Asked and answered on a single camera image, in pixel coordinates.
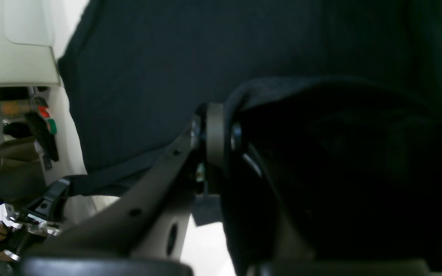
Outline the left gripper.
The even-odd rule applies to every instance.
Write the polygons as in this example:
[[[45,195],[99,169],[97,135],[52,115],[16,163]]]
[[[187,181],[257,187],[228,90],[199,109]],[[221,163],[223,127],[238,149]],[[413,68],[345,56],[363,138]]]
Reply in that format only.
[[[59,235],[70,185],[70,179],[59,179],[21,209],[0,200],[0,253],[19,261],[28,248]]]

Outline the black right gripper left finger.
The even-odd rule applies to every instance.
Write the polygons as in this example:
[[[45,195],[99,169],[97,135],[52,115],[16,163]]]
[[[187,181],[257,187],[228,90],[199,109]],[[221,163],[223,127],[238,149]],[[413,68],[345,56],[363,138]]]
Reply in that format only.
[[[111,206],[28,250],[19,276],[192,276],[180,262],[197,196],[214,191],[223,105],[202,105],[151,169]]]

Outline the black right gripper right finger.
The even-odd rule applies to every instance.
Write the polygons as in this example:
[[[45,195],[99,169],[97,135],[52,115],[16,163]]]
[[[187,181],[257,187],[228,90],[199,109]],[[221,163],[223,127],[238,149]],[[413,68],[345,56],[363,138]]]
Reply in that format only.
[[[231,252],[249,276],[428,276],[432,207],[398,123],[248,125],[231,160]]]

